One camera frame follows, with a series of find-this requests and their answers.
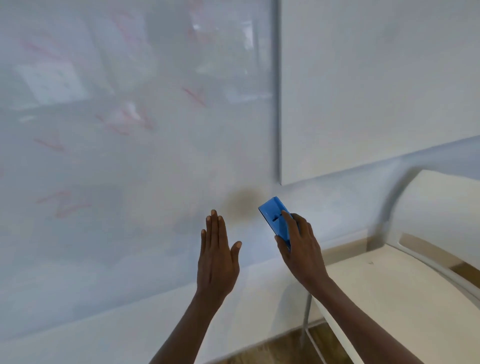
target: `left hand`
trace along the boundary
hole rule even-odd
[[[207,229],[201,234],[195,295],[204,297],[218,309],[237,281],[241,242],[236,242],[230,249],[225,220],[215,210],[211,214],[206,218]]]

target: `white surface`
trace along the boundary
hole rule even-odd
[[[386,245],[327,271],[362,311],[424,364],[478,362],[480,310],[419,260]],[[317,305],[352,361],[362,363],[332,316]]]
[[[212,208],[231,241],[243,241],[245,269],[278,256],[257,210],[272,196],[305,216],[325,248],[384,220],[411,167],[480,179],[475,138],[280,186],[272,2],[203,4],[2,7],[0,341],[195,282],[199,233]],[[81,82],[75,90],[89,99],[39,106],[15,67],[68,61]],[[199,91],[206,107],[183,87]],[[162,307],[159,322],[175,309]],[[157,328],[158,345],[170,329]]]
[[[477,0],[283,0],[280,21],[282,184],[480,134]]]
[[[0,345],[5,364],[148,363],[180,320],[194,283],[89,319]],[[307,292],[281,258],[242,269],[196,363],[228,355],[301,325]],[[319,319],[313,305],[311,320]]]
[[[480,182],[423,170],[407,186],[390,230],[426,240],[480,269]]]

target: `hand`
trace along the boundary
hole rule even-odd
[[[277,235],[275,240],[285,264],[308,292],[322,289],[330,279],[312,226],[300,215],[292,214],[292,218],[288,212],[282,211],[282,216],[290,234],[290,251],[281,237]]]
[[[225,220],[212,215],[206,218],[206,230],[202,230],[202,246],[198,259],[197,293],[215,309],[220,308],[225,297],[232,292],[240,272],[239,252],[241,242],[228,247]]]

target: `white chair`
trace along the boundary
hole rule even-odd
[[[401,245],[404,234],[480,269],[480,181],[420,172],[393,209],[386,244],[327,266],[343,292],[425,364],[480,363],[480,290]],[[308,332],[309,301],[304,329],[315,345]],[[352,361],[363,363],[333,317],[314,301]]]

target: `right hand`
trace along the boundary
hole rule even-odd
[[[288,212],[282,211],[282,216],[290,234],[290,251],[281,237],[277,235],[275,240],[285,264],[308,292],[322,289],[330,279],[312,226],[300,215],[292,214],[292,218]]]

